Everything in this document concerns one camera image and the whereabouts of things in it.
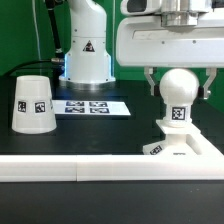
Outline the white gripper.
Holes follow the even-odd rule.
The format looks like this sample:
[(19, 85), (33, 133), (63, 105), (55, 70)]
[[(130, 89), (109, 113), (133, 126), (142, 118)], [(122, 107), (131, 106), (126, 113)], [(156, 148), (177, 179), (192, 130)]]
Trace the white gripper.
[(145, 67), (152, 96), (160, 94), (152, 67), (207, 68), (198, 88), (207, 100), (216, 68), (224, 67), (224, 14), (204, 14), (193, 27), (162, 27), (159, 16), (126, 18), (118, 27), (116, 58), (121, 66)]

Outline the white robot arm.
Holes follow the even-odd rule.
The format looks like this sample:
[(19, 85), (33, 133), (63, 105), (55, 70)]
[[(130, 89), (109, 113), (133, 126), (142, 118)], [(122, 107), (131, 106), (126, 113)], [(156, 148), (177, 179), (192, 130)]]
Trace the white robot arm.
[[(114, 81), (106, 52), (106, 13), (92, 0), (68, 0), (71, 47), (65, 54), (63, 84), (96, 88)], [(206, 99), (217, 70), (224, 68), (224, 0), (122, 0), (116, 59), (126, 67), (142, 67), (151, 85), (156, 68), (204, 68), (199, 88)]]

